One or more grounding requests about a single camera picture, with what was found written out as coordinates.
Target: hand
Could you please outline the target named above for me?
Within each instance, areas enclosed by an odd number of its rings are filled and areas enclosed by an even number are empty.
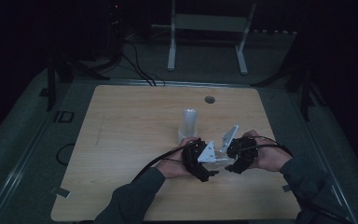
[[[251,137],[259,135],[255,130],[251,130],[243,136]],[[256,137],[255,141],[258,145],[274,144],[272,141],[261,137]],[[271,172],[277,172],[280,171],[283,165],[291,159],[292,156],[278,147],[261,147],[258,149],[258,157],[249,169],[260,168]]]
[[[182,142],[179,144],[178,147],[174,148],[173,150],[185,146],[187,143],[192,141],[197,141],[198,137],[188,137],[184,138]],[[165,178],[175,178],[178,176],[184,176],[184,175],[191,175],[189,173],[185,166],[182,164],[182,150],[179,150],[175,153],[173,153],[171,156],[167,157],[166,159],[169,160],[162,160],[157,165],[156,168],[158,168],[161,173],[165,176]]]

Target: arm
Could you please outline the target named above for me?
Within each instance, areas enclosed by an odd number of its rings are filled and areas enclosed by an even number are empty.
[[[197,139],[185,138],[178,147]],[[111,202],[95,218],[94,224],[142,223],[147,209],[166,178],[191,175],[180,162],[182,150],[173,153],[167,159],[170,161],[160,161],[135,181],[116,189]]]
[[[244,136],[258,134],[250,131]],[[256,137],[255,141],[258,145],[271,144],[268,139],[260,137]],[[279,171],[283,174],[302,209],[297,216],[297,223],[350,223],[344,219],[337,221],[337,218],[346,217],[347,214],[332,191],[330,175],[318,169],[306,157],[292,158],[280,148],[260,147],[258,158],[250,168]]]

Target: circular hole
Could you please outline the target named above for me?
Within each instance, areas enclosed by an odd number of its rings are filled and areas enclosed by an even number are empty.
[[[212,97],[212,96],[206,96],[206,97],[205,97],[205,102],[206,102],[207,104],[213,104],[215,101],[216,101],[216,100],[215,100],[214,97]]]

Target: table surface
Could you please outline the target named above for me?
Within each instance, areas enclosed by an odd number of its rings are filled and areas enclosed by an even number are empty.
[[[205,102],[206,96],[215,99]],[[114,189],[130,183],[157,156],[177,147],[183,110],[199,113],[199,136],[215,150],[239,125],[236,138],[255,129],[274,138],[254,89],[98,86],[92,96],[51,217],[92,220],[108,205]],[[145,220],[231,220],[296,218],[299,206],[280,173],[260,169],[220,173],[201,183],[194,176],[167,179]]]

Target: white table leg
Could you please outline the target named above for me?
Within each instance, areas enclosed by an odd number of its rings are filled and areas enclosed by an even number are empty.
[[[171,14],[171,45],[170,54],[168,55],[168,71],[175,69],[175,55],[176,55],[176,42],[175,42],[175,0],[172,0],[172,14]]]
[[[249,30],[252,24],[252,19],[255,14],[255,6],[256,3],[253,3],[248,18],[246,20],[246,23],[243,27],[242,40],[239,45],[235,46],[235,51],[237,52],[238,65],[240,66],[240,71],[242,75],[248,74],[248,68],[246,67],[245,59],[243,58],[243,47],[245,46],[245,41],[249,34]]]

